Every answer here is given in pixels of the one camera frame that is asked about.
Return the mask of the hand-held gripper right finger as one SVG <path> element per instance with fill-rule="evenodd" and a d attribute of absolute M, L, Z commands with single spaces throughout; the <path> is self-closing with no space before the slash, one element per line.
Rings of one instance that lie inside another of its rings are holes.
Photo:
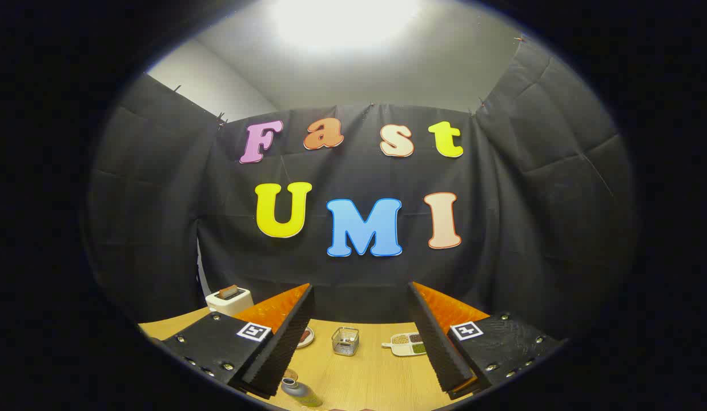
<path fill-rule="evenodd" d="M 515 379 L 564 343 L 510 311 L 487 314 L 424 284 L 408 284 L 408 311 L 451 400 Z"/>

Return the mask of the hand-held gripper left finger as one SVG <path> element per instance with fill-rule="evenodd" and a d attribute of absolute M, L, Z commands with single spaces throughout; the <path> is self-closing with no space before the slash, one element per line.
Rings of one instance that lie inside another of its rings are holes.
<path fill-rule="evenodd" d="M 276 395 L 314 307 L 314 287 L 301 284 L 233 316 L 207 314 L 159 346 L 202 376 L 267 400 Z"/>

